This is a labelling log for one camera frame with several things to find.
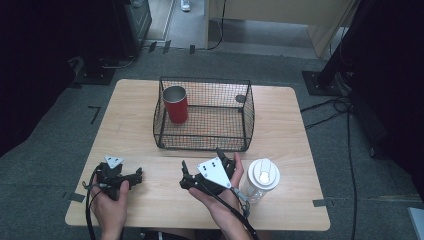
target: red can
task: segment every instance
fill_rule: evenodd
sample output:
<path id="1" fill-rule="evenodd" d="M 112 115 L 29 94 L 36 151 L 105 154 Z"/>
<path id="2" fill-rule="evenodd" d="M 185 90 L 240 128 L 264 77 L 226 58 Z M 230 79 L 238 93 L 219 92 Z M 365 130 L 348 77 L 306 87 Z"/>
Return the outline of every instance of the red can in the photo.
<path id="1" fill-rule="evenodd" d="M 162 92 L 163 102 L 171 122 L 181 124 L 188 118 L 187 94 L 181 86 L 167 87 Z"/>

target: metal wire basket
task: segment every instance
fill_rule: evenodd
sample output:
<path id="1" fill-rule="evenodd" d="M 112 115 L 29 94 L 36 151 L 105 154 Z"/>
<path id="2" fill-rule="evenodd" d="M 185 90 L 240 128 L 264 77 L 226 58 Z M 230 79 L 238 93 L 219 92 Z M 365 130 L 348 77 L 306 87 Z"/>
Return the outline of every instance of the metal wire basket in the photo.
<path id="1" fill-rule="evenodd" d="M 166 112 L 162 91 L 182 86 L 188 119 L 174 124 Z M 255 109 L 248 80 L 161 77 L 153 120 L 156 145 L 164 149 L 246 151 L 253 136 Z"/>

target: black stand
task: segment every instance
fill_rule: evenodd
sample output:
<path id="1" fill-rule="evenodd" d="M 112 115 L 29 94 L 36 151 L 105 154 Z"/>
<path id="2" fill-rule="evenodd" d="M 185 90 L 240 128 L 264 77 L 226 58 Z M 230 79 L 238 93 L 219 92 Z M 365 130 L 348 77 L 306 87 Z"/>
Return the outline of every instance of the black stand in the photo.
<path id="1" fill-rule="evenodd" d="M 84 64 L 79 70 L 74 83 L 76 84 L 92 84 L 92 85 L 110 85 L 114 68 L 96 68 L 96 71 L 88 71 Z"/>
<path id="2" fill-rule="evenodd" d="M 320 72 L 302 71 L 302 75 L 309 95 L 342 96 L 342 92 L 335 81 L 330 82 L 328 85 L 320 85 L 318 82 Z"/>

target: cup lid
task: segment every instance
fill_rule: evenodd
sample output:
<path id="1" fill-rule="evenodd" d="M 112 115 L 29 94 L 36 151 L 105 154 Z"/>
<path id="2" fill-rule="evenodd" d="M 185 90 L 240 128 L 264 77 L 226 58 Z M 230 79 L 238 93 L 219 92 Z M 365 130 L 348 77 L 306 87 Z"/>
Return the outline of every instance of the cup lid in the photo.
<path id="1" fill-rule="evenodd" d="M 252 183 L 263 190 L 275 188 L 280 181 L 280 171 L 268 158 L 255 160 L 249 166 L 248 174 Z"/>

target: black cable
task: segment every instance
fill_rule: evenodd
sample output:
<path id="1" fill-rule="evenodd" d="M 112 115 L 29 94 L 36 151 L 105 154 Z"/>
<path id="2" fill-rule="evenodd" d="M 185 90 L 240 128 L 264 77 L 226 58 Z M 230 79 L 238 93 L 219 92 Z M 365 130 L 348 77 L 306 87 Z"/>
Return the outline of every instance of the black cable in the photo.
<path id="1" fill-rule="evenodd" d="M 93 173 L 91 174 L 90 182 L 88 183 L 89 186 L 93 184 L 94 175 L 96 174 L 98 169 L 99 168 L 96 167 L 94 169 Z M 85 220 L 87 221 L 88 233 L 90 234 L 91 240 L 96 240 L 96 235 L 94 234 L 93 223 L 91 222 L 91 213 L 90 213 L 91 202 L 93 201 L 94 197 L 91 201 L 89 201 L 90 200 L 90 191 L 91 191 L 90 188 L 87 189 L 87 196 L 86 196 L 86 199 L 85 199 Z"/>
<path id="2" fill-rule="evenodd" d="M 224 0 L 224 6 L 222 7 L 222 17 L 221 17 L 221 38 L 219 39 L 219 42 L 211 48 L 207 48 L 206 50 L 213 50 L 216 47 L 219 46 L 219 44 L 221 44 L 222 39 L 224 38 L 224 16 L 225 16 L 225 5 L 227 3 L 227 0 Z"/>
<path id="3" fill-rule="evenodd" d="M 91 198 L 91 201 L 90 201 L 90 205 L 88 205 L 88 209 L 91 209 L 91 204 L 93 203 L 93 201 L 94 201 L 94 199 L 101 193 L 102 191 L 99 191 L 98 193 L 96 193 L 94 196 L 93 196 L 93 198 Z"/>
<path id="4" fill-rule="evenodd" d="M 348 146 L 348 153 L 349 153 L 349 163 L 350 163 L 350 175 L 352 178 L 352 187 L 353 187 L 353 220 L 352 220 L 352 236 L 351 240 L 355 239 L 356 235 L 356 217 L 358 212 L 358 193 L 356 189 L 356 180 L 355 180 L 355 174 L 353 171 L 353 162 L 352 162 L 352 150 L 351 150 L 351 144 L 350 144 L 350 110 L 347 112 L 347 146 Z"/>
<path id="5" fill-rule="evenodd" d="M 355 235 L 356 235 L 356 219 L 357 219 L 357 213 L 358 213 L 358 192 L 357 192 L 357 187 L 356 187 L 356 180 L 355 180 L 355 173 L 353 171 L 353 161 L 352 161 L 352 149 L 351 149 L 351 139 L 350 139 L 350 112 L 352 110 L 352 105 L 347 105 L 346 102 L 340 101 L 341 97 L 336 98 L 336 99 L 331 99 L 328 101 L 325 101 L 323 103 L 320 104 L 316 104 L 313 105 L 311 107 L 307 107 L 305 109 L 302 109 L 301 112 L 310 110 L 310 109 L 314 109 L 320 106 L 323 106 L 327 103 L 333 103 L 333 107 L 334 109 L 337 111 L 336 114 L 334 114 L 333 116 L 325 119 L 325 120 L 321 120 L 317 123 L 314 124 L 310 124 L 308 126 L 305 127 L 305 129 L 309 129 L 313 126 L 316 126 L 322 122 L 328 121 L 330 119 L 332 119 L 333 117 L 337 117 L 343 113 L 347 113 L 347 147 L 348 147 L 348 156 L 349 156 L 349 165 L 350 165 L 350 174 L 351 174 L 351 178 L 352 178 L 352 188 L 353 188 L 353 220 L 352 220 L 352 235 L 351 235 L 351 240 L 355 240 Z M 344 110 L 340 110 L 336 107 L 337 103 L 342 103 L 346 109 Z"/>
<path id="6" fill-rule="evenodd" d="M 337 83 L 339 84 L 339 87 L 342 88 L 347 95 L 352 91 L 352 89 L 349 86 L 349 83 L 351 82 L 351 79 L 353 77 L 353 72 L 337 72 L 335 75 L 335 79 Z"/>
<path id="7" fill-rule="evenodd" d="M 333 104 L 333 108 L 337 111 L 337 113 L 335 113 L 335 114 L 331 115 L 330 117 L 328 117 L 328 118 L 326 118 L 326 119 L 323 119 L 323 120 L 320 120 L 320 121 L 318 121 L 318 122 L 315 122 L 315 123 L 312 123 L 312 124 L 306 125 L 306 126 L 305 126 L 305 129 L 306 129 L 306 130 L 307 130 L 307 129 L 310 129 L 310 128 L 312 128 L 312 127 L 315 127 L 315 126 L 316 126 L 316 125 L 318 125 L 318 124 L 321 124 L 321 123 L 327 122 L 327 121 L 329 121 L 329 120 L 331 120 L 331 119 L 333 119 L 333 118 L 335 118 L 335 117 L 338 117 L 338 116 L 340 116 L 340 115 L 342 115 L 342 114 L 344 114 L 344 113 L 347 113 L 347 112 L 349 111 L 350 106 L 348 106 L 346 102 L 340 101 L 340 99 L 341 99 L 341 98 L 344 98 L 344 97 L 338 97 L 338 98 L 335 98 L 335 99 L 330 99 L 330 100 L 327 100 L 327 101 L 325 101 L 325 102 L 323 102 L 323 103 L 315 104 L 315 105 L 312 105 L 312 106 L 310 106 L 310 107 L 307 107 L 307 108 L 301 109 L 301 110 L 300 110 L 300 112 L 305 112 L 305 111 L 307 111 L 307 110 L 311 110 L 311 109 L 314 109 L 314 108 L 321 107 L 321 106 L 323 106 L 323 105 L 325 105 L 325 104 L 332 103 L 332 104 Z M 338 108 L 336 107 L 336 106 L 337 106 L 336 104 L 343 104 L 343 105 L 346 107 L 346 109 L 340 110 L 340 109 L 338 109 Z"/>
<path id="8" fill-rule="evenodd" d="M 236 218 L 243 223 L 243 225 L 247 228 L 247 230 L 250 232 L 250 235 L 252 236 L 252 238 L 254 240 L 259 240 L 259 237 L 257 235 L 256 230 L 252 227 L 252 225 L 250 225 L 249 220 L 247 220 L 247 218 L 243 217 L 243 215 L 241 215 L 241 213 L 234 209 L 233 207 L 231 207 L 228 203 L 226 203 L 224 200 L 222 200 L 220 197 L 218 197 L 217 195 L 215 195 L 214 193 L 212 193 L 209 188 L 207 188 L 205 185 L 203 185 L 201 182 L 198 182 L 198 184 L 200 186 L 203 187 L 203 189 L 205 189 L 212 197 L 214 197 L 216 200 L 218 200 L 218 202 L 222 203 L 222 205 L 224 205 L 226 208 L 228 208 L 232 214 L 234 214 L 234 216 L 236 216 Z"/>
<path id="9" fill-rule="evenodd" d="M 99 62 L 101 63 L 103 60 L 104 60 L 104 58 L 100 58 L 100 59 L 99 59 Z M 131 64 L 134 62 L 134 60 L 135 60 L 135 57 L 132 57 L 132 58 L 131 58 L 131 60 L 130 60 L 127 64 L 124 64 L 124 65 L 117 65 L 117 66 L 103 66 L 103 65 L 102 65 L 102 68 L 106 68 L 106 69 L 120 69 L 120 68 L 126 68 L 126 67 L 128 67 L 129 65 L 131 65 Z"/>

